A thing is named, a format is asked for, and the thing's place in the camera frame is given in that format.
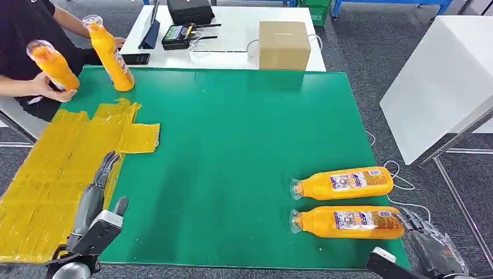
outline green mat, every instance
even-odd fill
[[[409,267],[400,239],[292,234],[291,209],[387,205],[385,196],[318,202],[291,198],[293,177],[373,166],[344,73],[132,69],[116,92],[102,68],[85,68],[62,106],[92,115],[125,97],[135,122],[161,124],[155,153],[126,156],[113,196],[127,196],[123,231],[103,262],[288,269],[364,269],[380,246]]]

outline cardboard box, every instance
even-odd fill
[[[310,42],[303,22],[260,22],[260,69],[305,70]]]

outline plastic bottle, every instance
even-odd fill
[[[323,201],[385,195],[393,186],[385,167],[361,167],[317,173],[305,180],[293,178],[291,193],[295,199],[309,196]]]
[[[113,81],[115,89],[124,92],[134,88],[134,76],[116,48],[113,35],[104,28],[103,19],[97,15],[90,15],[83,18],[82,23],[89,30],[92,46]]]
[[[58,89],[78,89],[79,80],[70,69],[67,60],[49,42],[31,41],[26,47],[26,52]]]
[[[389,206],[321,206],[308,212],[293,210],[291,231],[309,231],[319,237],[394,239],[404,227]]]

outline yellow tape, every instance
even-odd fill
[[[111,150],[153,152],[159,125],[133,124],[140,108],[119,99],[86,112],[59,110],[31,150],[0,200],[0,262],[51,260],[66,242],[80,194]],[[113,166],[105,188],[108,208],[123,157]]]

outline robotic hand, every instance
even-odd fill
[[[53,259],[46,262],[46,279],[89,279],[99,271],[98,256],[122,231],[127,198],[121,197],[112,212],[103,210],[104,190],[114,163],[120,159],[115,151],[103,159],[93,181],[81,195],[74,225],[67,244],[60,245]]]
[[[432,224],[406,208],[401,208],[401,214],[395,214],[395,217],[403,224],[417,254],[421,274],[396,265],[395,257],[381,248],[370,254],[366,265],[369,270],[383,278],[474,278],[469,276],[469,269],[447,234],[442,234]]]

